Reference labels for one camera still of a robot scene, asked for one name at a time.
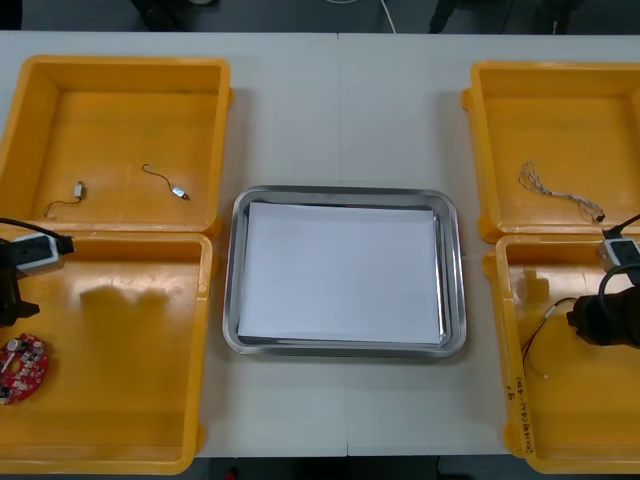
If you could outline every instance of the floor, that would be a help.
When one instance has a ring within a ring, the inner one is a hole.
[[[387,0],[399,33],[427,33],[436,0]],[[538,0],[461,1],[444,33],[527,34]],[[146,31],[129,0],[24,0],[23,30]],[[186,31],[389,33],[378,0],[335,5],[326,0],[218,0],[192,6],[173,0]],[[569,26],[576,35],[640,34],[640,1],[586,0]],[[178,476],[184,480],[225,480],[236,468],[241,480],[330,479],[536,479],[542,476],[511,456],[451,456],[344,459],[196,459]],[[27,479],[31,476],[17,478]],[[16,476],[0,475],[0,480]],[[59,479],[40,476],[38,479]],[[77,479],[111,477],[80,476]],[[609,476],[569,476],[597,480]]]
[[[177,480],[602,480],[632,475],[542,475],[507,455],[385,458],[196,459]],[[60,475],[0,475],[0,480],[60,480]],[[73,480],[156,480],[151,476],[77,475]]]
[[[513,0],[505,33],[531,32],[540,0]],[[398,33],[427,33],[437,0],[387,0]],[[499,33],[511,0],[460,0],[444,33]],[[129,0],[23,0],[24,30],[146,31]],[[378,0],[171,0],[186,31],[388,33]],[[585,0],[569,33],[640,34],[638,0]]]

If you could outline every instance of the handwritten label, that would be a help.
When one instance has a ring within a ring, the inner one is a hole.
[[[507,400],[510,402],[518,402],[519,410],[520,410],[520,424],[522,426],[522,434],[524,435],[525,440],[525,453],[533,454],[535,453],[535,448],[533,446],[533,431],[531,429],[531,417],[529,416],[529,412],[527,410],[527,404],[524,401],[524,382],[522,377],[516,377],[516,388],[513,389],[507,386]]]

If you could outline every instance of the metal tray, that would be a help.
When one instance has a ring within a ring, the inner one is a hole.
[[[440,297],[440,343],[247,339],[240,337],[238,335],[239,307],[249,227],[249,205],[254,202],[433,211]],[[223,333],[229,346],[236,352],[243,354],[434,359],[454,355],[462,348],[466,340],[467,321],[460,263],[458,219],[453,203],[442,193],[432,190],[298,186],[262,186],[245,190],[237,198],[233,209]]]

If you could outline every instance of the white cord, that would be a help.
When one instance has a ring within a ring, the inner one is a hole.
[[[350,3],[356,3],[359,0],[325,0],[325,2],[333,3],[334,5],[349,5]],[[389,13],[389,9],[387,8],[387,3],[384,0],[380,0],[382,4],[382,8],[384,8],[384,13],[387,15],[387,20],[389,20],[389,26],[391,27],[391,31],[393,33],[396,32],[396,26],[393,24],[393,19],[391,18],[391,14]]]
[[[384,0],[380,0],[380,3],[382,4],[382,8],[384,8],[384,13],[387,14],[387,20],[389,20],[391,31],[393,33],[398,33],[396,32],[396,26],[393,24],[393,20],[391,19],[391,14],[389,13],[389,9],[387,8],[387,2],[385,2]]]
[[[542,184],[542,180],[540,180],[540,176],[536,171],[535,162],[527,162],[522,166],[522,170],[518,174],[518,181],[520,182],[520,185],[531,192],[542,193],[543,195],[550,195],[552,197],[566,198],[576,202],[580,207],[580,213],[582,216],[591,223],[602,223],[604,220],[604,210],[600,208],[600,205],[592,202],[588,198],[571,195],[570,193],[553,192],[546,188]]]

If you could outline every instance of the red circuit board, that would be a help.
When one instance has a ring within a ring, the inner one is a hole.
[[[40,388],[49,370],[46,351],[47,344],[28,333],[0,349],[0,389],[3,390],[0,391],[0,405],[21,402]]]

